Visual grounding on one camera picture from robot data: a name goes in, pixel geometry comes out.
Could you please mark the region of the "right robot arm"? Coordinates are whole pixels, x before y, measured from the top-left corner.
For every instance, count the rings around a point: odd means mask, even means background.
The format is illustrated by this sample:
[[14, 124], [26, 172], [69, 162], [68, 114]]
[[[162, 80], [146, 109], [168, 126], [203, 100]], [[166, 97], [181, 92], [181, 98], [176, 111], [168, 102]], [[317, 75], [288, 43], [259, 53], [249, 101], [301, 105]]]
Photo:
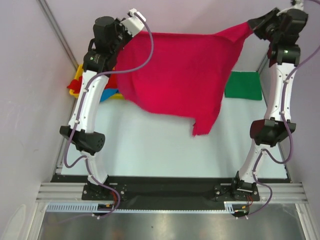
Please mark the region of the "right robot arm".
[[267, 58], [271, 81], [264, 118], [251, 124], [251, 147], [229, 190], [237, 201], [245, 201], [258, 193], [258, 172], [266, 156], [277, 164], [287, 163], [287, 160], [276, 160], [270, 150], [286, 138], [290, 143], [293, 142], [296, 124], [291, 118], [291, 95], [301, 56], [301, 49], [296, 42], [307, 21], [306, 12], [290, 7], [286, 10], [274, 8], [247, 22], [259, 39], [269, 41]]

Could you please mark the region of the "magenta t shirt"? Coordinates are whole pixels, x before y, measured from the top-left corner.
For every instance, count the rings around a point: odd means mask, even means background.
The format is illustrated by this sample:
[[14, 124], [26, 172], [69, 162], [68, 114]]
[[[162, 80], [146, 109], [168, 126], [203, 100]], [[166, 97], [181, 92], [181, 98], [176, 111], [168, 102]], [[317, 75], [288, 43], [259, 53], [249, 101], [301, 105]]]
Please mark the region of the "magenta t shirt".
[[117, 58], [118, 90], [150, 113], [194, 119], [192, 134], [206, 135], [251, 34], [246, 22], [215, 34], [141, 32]]

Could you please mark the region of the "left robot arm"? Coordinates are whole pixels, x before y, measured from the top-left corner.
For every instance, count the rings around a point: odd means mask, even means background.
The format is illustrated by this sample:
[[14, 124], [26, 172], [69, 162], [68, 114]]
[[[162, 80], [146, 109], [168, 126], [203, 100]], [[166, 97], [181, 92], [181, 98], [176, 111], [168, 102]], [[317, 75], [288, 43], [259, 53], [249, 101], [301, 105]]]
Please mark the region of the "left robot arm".
[[99, 17], [93, 25], [94, 37], [90, 40], [83, 57], [82, 82], [73, 114], [59, 133], [67, 140], [63, 163], [68, 169], [76, 163], [68, 163], [70, 145], [81, 153], [88, 172], [88, 181], [95, 185], [93, 194], [100, 200], [110, 196], [111, 188], [104, 184], [107, 171], [96, 159], [105, 144], [104, 134], [95, 131], [99, 103], [117, 63], [120, 51], [145, 27], [146, 19], [134, 15], [124, 19], [111, 16]]

